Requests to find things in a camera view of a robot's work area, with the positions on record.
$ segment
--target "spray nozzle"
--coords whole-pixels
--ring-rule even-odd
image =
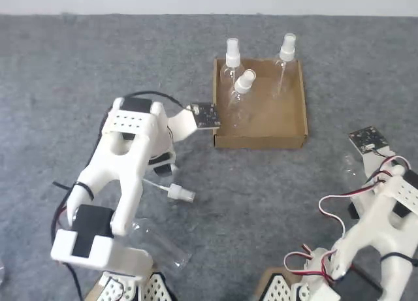
[[[231,68],[238,67],[241,64],[240,46],[237,38],[227,40],[226,64]]]
[[[247,93],[255,80],[255,71],[247,69],[235,82],[234,88],[238,93]]]
[[[282,60],[292,61],[295,58],[295,42],[296,35],[294,35],[293,33],[285,34],[279,54]]]

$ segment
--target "white robotic arm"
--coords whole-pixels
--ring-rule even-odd
[[[152,269],[150,254],[124,247],[114,237],[125,236],[129,231],[146,171],[174,164],[173,142],[187,138],[197,129],[219,126],[212,104],[192,104],[177,116],[168,118],[159,102],[134,97],[116,99],[93,156],[67,199],[71,230],[57,231],[51,257],[69,264],[135,276],[137,281],[144,282]],[[112,180],[120,181],[121,197],[117,208],[113,211],[94,206],[93,198]]]
[[[418,264],[413,259],[418,247],[418,175],[410,169],[405,158],[391,151],[386,139],[376,128],[361,129],[349,137],[362,155],[368,180],[355,193],[326,196],[323,199],[350,198],[359,221],[347,233],[343,232],[331,250],[310,250],[304,245],[307,253],[292,252],[286,256],[286,269],[302,276],[293,285],[305,285],[309,291],[302,296],[293,289],[293,285],[289,286],[292,292],[289,301],[346,300],[342,287],[345,285],[349,289],[358,289],[356,283],[360,281],[364,283],[363,289],[368,289],[370,293],[366,296],[364,291],[364,299],[361,300],[399,301],[411,276],[413,264]],[[340,220],[321,206],[319,208],[323,214]],[[381,255],[380,284],[353,264],[359,250],[367,246],[376,248]],[[303,270],[287,268],[286,259],[290,255],[306,258]]]

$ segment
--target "cardboard box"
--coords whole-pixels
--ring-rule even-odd
[[[224,59],[214,61],[214,103],[217,104],[221,124],[228,119],[225,97],[220,97],[219,71],[225,64]],[[297,61],[296,75],[289,81],[289,89],[282,93],[278,101],[272,102],[272,90],[277,85],[274,79],[277,70],[271,59],[243,59],[245,69],[253,69],[257,74],[251,93],[256,95],[254,107],[262,108],[251,119],[245,130],[234,135],[232,127],[214,131],[216,148],[249,149],[297,149],[301,148],[308,137],[305,93],[303,88],[302,67]]]

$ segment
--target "spray bottle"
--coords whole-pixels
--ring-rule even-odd
[[[239,77],[231,89],[228,102],[228,115],[234,128],[245,126],[251,117],[251,87],[255,71],[248,69]]]
[[[273,91],[273,97],[278,97],[282,90],[287,88],[289,79],[297,71],[295,59],[295,41],[296,35],[287,33],[283,39],[280,53],[275,58],[275,66],[278,70],[278,83]]]
[[[245,69],[241,64],[241,55],[238,39],[229,38],[227,40],[227,53],[225,56],[225,64],[221,68],[221,83],[228,91],[234,86],[236,79],[239,78]]]

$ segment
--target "circuit board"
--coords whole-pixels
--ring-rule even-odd
[[[388,146],[386,138],[373,126],[349,133],[350,140],[362,154]]]
[[[191,111],[198,129],[217,129],[221,127],[221,120],[213,103],[192,103]]]

